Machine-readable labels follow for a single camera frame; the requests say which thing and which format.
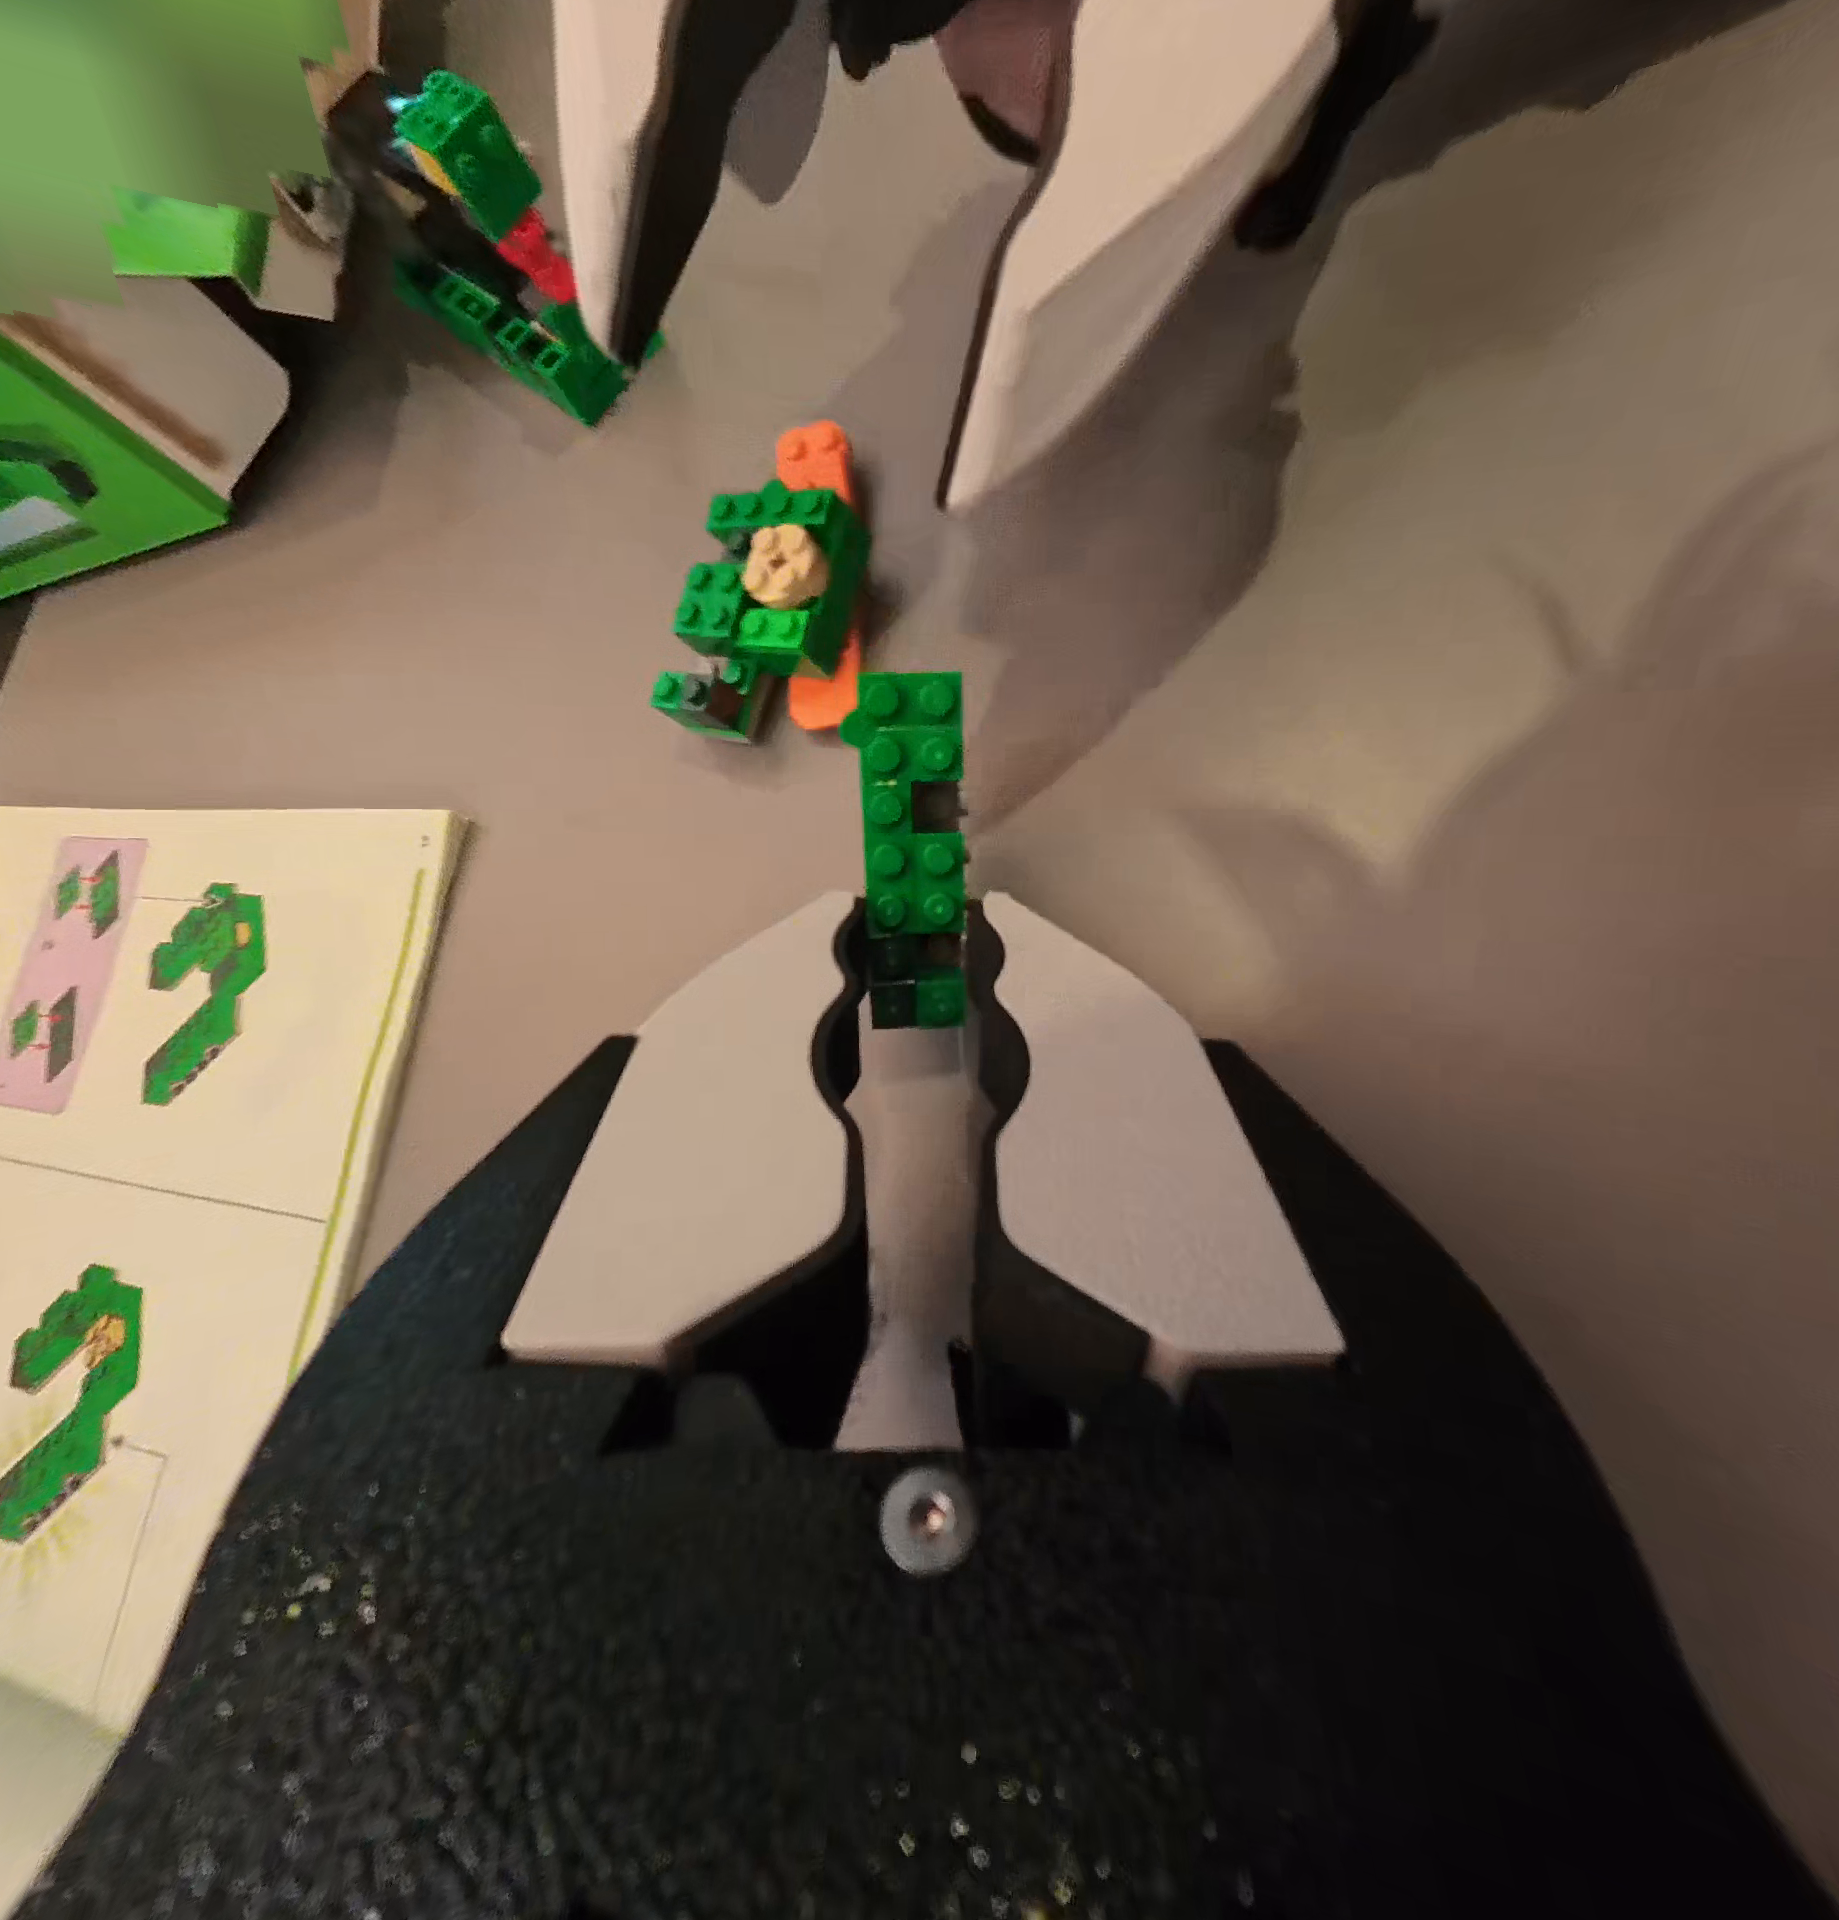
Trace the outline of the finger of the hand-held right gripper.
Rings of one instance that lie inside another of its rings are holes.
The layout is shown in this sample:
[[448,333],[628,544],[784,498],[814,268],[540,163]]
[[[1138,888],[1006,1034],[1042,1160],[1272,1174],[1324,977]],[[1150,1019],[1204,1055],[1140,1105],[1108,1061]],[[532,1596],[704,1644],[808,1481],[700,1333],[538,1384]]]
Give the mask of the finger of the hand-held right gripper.
[[578,307],[640,364],[732,172],[786,199],[816,141],[826,3],[556,3],[556,128]]
[[1024,474],[1150,340],[1290,163],[1350,5],[1012,5],[1044,75],[1038,158],[980,283],[938,474],[952,517]]

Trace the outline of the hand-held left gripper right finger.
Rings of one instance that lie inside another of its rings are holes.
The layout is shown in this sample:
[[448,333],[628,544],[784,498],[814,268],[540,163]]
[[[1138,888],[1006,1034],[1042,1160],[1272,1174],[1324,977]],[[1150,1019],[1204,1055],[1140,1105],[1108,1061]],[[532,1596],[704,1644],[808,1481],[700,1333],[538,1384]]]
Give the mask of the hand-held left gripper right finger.
[[1006,893],[996,1015],[1026,1084],[996,1136],[1012,1248],[1142,1348],[1148,1381],[1336,1362],[1346,1341],[1192,1025]]

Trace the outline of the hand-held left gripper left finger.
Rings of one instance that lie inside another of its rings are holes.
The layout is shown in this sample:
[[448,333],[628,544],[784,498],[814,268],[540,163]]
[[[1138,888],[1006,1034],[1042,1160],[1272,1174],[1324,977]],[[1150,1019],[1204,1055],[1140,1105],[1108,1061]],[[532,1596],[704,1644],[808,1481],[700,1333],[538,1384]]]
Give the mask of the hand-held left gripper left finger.
[[858,911],[816,896],[642,1023],[506,1357],[668,1367],[862,1224]]

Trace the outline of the green brick strip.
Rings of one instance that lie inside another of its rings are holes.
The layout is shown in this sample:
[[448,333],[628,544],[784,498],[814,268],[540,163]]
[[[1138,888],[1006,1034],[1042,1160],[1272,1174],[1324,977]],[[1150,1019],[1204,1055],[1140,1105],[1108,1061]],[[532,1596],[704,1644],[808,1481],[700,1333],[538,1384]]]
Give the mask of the green brick strip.
[[874,1026],[958,1029],[970,1004],[962,674],[864,674],[840,739],[858,760]]

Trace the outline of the green orange brick model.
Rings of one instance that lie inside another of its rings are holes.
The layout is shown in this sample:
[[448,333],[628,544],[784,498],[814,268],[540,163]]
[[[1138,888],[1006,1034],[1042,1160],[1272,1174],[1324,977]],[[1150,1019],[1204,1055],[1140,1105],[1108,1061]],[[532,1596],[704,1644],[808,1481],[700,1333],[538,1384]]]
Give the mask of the green orange brick model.
[[650,709],[684,730],[754,745],[774,709],[834,736],[858,707],[874,539],[854,446],[830,418],[784,432],[772,477],[716,493],[672,630],[692,664],[660,674]]

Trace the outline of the green red black brick model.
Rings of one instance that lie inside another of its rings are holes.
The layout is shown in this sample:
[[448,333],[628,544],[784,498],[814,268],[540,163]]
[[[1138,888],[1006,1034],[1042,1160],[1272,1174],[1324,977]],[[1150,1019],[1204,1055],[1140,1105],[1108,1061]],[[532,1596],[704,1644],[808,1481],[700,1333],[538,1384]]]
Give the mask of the green red black brick model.
[[326,142],[408,307],[570,421],[614,411],[638,369],[596,344],[544,181],[482,87],[434,68],[404,88],[372,68],[330,108]]

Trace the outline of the brick instruction booklet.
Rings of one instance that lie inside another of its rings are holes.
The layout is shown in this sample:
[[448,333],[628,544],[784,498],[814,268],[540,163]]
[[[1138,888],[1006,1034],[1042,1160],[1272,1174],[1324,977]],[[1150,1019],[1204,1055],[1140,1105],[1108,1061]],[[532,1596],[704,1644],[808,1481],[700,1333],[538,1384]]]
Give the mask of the brick instruction booklet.
[[0,806],[0,1677],[116,1735],[356,1291],[462,836]]

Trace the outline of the green cardboard box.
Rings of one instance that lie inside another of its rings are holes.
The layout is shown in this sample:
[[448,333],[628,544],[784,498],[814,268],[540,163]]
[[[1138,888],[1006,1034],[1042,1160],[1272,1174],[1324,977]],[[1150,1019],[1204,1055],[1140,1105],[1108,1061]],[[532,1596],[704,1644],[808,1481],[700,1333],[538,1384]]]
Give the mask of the green cardboard box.
[[212,535],[280,429],[292,378],[254,296],[270,212],[122,194],[116,300],[0,312],[0,603]]

